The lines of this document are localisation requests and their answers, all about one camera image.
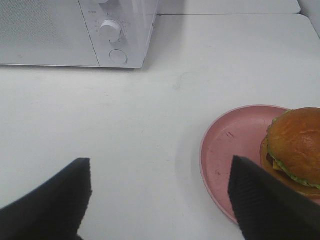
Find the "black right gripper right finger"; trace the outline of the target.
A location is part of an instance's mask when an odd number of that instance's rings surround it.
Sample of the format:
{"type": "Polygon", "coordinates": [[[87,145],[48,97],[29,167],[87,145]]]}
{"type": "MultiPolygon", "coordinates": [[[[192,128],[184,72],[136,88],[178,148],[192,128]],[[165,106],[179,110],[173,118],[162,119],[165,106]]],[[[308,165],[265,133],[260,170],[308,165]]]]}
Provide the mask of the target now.
{"type": "Polygon", "coordinates": [[[250,159],[233,156],[228,195],[246,240],[318,240],[320,207],[250,159]]]}

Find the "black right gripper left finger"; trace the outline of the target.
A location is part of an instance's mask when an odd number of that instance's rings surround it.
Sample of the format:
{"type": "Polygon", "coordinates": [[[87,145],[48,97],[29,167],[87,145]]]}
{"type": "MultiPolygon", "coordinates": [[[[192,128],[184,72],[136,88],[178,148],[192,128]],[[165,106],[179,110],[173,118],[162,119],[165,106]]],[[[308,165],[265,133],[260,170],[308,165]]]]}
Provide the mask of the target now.
{"type": "Polygon", "coordinates": [[[2,240],[79,240],[92,195],[91,164],[77,158],[48,181],[1,208],[2,240]]]}

